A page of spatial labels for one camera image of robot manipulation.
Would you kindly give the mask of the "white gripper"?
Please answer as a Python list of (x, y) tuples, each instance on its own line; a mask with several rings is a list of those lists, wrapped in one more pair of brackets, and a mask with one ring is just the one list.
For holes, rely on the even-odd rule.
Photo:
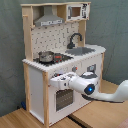
[(68, 89), (69, 81), (74, 76), (73, 72), (65, 73), (50, 79), (50, 85), (58, 89)]

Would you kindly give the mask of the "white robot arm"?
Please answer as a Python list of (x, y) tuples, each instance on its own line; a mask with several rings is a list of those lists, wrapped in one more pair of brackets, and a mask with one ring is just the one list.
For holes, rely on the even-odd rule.
[(99, 77), (93, 72), (85, 72), (81, 76), (68, 72), (51, 78), (49, 83), (59, 90), (75, 90), (89, 101), (122, 103), (128, 100), (128, 80), (123, 81), (114, 93), (102, 93)]

